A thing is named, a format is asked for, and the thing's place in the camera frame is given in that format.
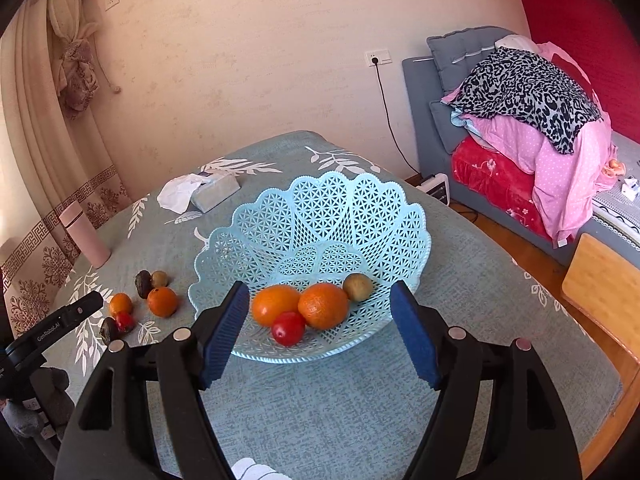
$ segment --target power socket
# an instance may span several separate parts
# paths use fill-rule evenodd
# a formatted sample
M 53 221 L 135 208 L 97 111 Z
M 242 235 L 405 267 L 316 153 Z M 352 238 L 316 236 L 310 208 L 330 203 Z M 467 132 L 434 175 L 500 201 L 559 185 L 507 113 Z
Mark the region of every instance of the power socket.
M 120 0 L 104 0 L 104 10 L 109 10 L 111 7 L 120 3 Z
M 365 60 L 367 62 L 367 66 L 374 66 L 372 59 L 374 57 L 378 58 L 378 64 L 384 65 L 387 63 L 391 63 L 391 54 L 389 54 L 388 50 L 369 50 L 364 53 Z

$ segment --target metal screw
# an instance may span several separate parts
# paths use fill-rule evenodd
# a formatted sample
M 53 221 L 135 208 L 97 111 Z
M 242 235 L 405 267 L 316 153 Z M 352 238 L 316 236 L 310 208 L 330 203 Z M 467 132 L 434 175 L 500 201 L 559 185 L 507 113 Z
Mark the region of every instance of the metal screw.
M 523 337 L 519 337 L 516 339 L 516 346 L 523 352 L 527 352 L 531 350 L 531 341 L 524 339 Z
M 174 339 L 176 341 L 185 341 L 191 336 L 191 330 L 188 328 L 182 327 L 174 332 Z
M 111 341 L 109 343 L 109 352 L 119 352 L 124 348 L 124 341 L 122 339 L 116 339 L 116 341 Z
M 449 337 L 458 340 L 464 339 L 466 337 L 465 329 L 459 326 L 452 326 L 449 328 Z

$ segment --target curtain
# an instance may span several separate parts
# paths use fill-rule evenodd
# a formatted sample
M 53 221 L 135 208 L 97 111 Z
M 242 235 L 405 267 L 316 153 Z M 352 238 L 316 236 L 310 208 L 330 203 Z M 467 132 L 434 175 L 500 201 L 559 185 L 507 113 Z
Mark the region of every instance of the curtain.
M 90 108 L 98 89 L 88 43 L 99 26 L 87 18 L 94 5 L 93 0 L 25 0 L 2 37 L 6 130 L 40 217 L 2 264 L 16 335 L 48 314 L 79 256 L 59 214 L 78 200 L 98 228 L 131 203 Z

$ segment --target basket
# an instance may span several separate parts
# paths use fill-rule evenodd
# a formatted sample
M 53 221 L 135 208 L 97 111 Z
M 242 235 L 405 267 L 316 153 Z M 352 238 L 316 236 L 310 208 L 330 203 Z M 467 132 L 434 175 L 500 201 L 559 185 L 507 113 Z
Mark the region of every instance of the basket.
M 267 189 L 242 204 L 229 227 L 210 234 L 195 259 L 198 282 L 189 287 L 189 299 L 197 317 L 219 305 L 235 280 L 245 282 L 253 298 L 276 283 L 302 291 L 317 282 L 342 285 L 352 272 L 366 274 L 373 294 L 352 304 L 337 327 L 308 328 L 300 343 L 286 348 L 249 314 L 233 350 L 270 363 L 311 361 L 342 352 L 389 323 L 391 285 L 404 280 L 415 292 L 430 249 L 424 210 L 407 204 L 398 184 L 369 173 L 354 180 L 335 171 L 300 176 L 287 190 Z

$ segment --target wooden floor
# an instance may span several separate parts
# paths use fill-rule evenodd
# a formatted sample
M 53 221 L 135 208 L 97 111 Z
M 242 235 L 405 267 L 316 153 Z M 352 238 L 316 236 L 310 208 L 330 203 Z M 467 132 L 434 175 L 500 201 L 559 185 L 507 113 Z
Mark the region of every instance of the wooden floor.
M 452 208 L 458 212 L 468 210 L 466 206 L 455 203 L 452 204 Z M 465 214 L 464 216 L 467 219 L 473 219 L 473 215 Z M 565 267 L 524 238 L 505 229 L 484 215 L 479 214 L 475 224 L 500 244 L 517 261 L 519 266 L 536 278 L 553 297 L 561 301 L 567 312 L 584 327 L 607 354 L 622 378 L 623 395 L 614 413 L 609 416 L 597 436 L 580 455 L 583 476 L 587 478 L 607 455 L 638 407 L 640 400 L 640 376 L 638 371 L 640 366 L 596 324 L 562 298 L 561 287 L 562 280 L 564 280 L 566 274 Z

